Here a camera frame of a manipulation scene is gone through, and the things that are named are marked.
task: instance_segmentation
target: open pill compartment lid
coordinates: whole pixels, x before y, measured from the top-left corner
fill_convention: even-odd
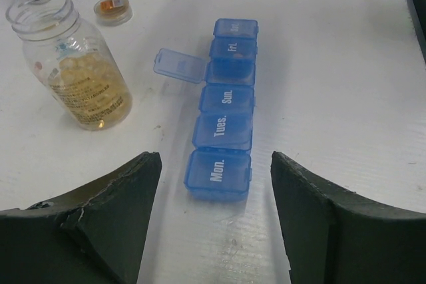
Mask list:
[[[185,55],[170,49],[160,49],[154,61],[154,72],[179,80],[215,84],[254,86],[256,66],[240,61],[211,61]]]

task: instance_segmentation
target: small round container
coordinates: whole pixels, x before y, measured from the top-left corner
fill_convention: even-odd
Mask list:
[[[100,0],[93,8],[100,25],[118,26],[133,16],[128,0]]]

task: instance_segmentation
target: pill compartment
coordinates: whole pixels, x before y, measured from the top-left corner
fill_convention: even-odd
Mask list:
[[[259,26],[256,20],[218,19],[214,26],[215,37],[257,39]]]
[[[249,152],[252,148],[252,113],[202,113],[195,124],[192,144],[203,150]]]
[[[201,112],[253,113],[253,108],[253,88],[209,84],[202,90]]]
[[[256,40],[239,38],[215,38],[210,46],[212,61],[236,61],[255,63],[258,48]]]
[[[195,150],[184,183],[199,200],[237,202],[247,198],[252,177],[248,154]]]
[[[154,62],[154,72],[180,80],[201,83],[241,84],[253,86],[255,66],[242,61],[207,61],[170,49],[160,49]]]
[[[256,66],[254,63],[210,61],[207,66],[207,83],[254,86],[255,80]]]

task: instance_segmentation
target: small container lid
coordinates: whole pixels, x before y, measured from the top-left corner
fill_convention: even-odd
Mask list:
[[[195,124],[192,144],[196,148],[248,152],[252,148],[251,113],[202,113]]]
[[[117,26],[133,16],[128,0],[100,0],[93,8],[101,25]]]
[[[208,63],[206,82],[209,84],[254,86],[255,79],[254,63],[215,60]]]
[[[195,150],[190,157],[185,186],[191,192],[209,191],[206,200],[243,200],[226,194],[247,196],[252,177],[248,154],[227,154]]]
[[[209,84],[202,89],[200,111],[210,113],[253,113],[254,89],[248,86]]]
[[[216,21],[213,35],[215,37],[238,37],[257,39],[259,26],[256,20],[224,19]]]
[[[212,60],[256,62],[256,40],[239,38],[215,38],[210,47]]]

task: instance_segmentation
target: bottle label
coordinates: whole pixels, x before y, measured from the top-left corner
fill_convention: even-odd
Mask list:
[[[66,109],[84,125],[102,128],[122,118],[126,106],[131,104],[118,69],[98,53],[63,59],[47,82]]]

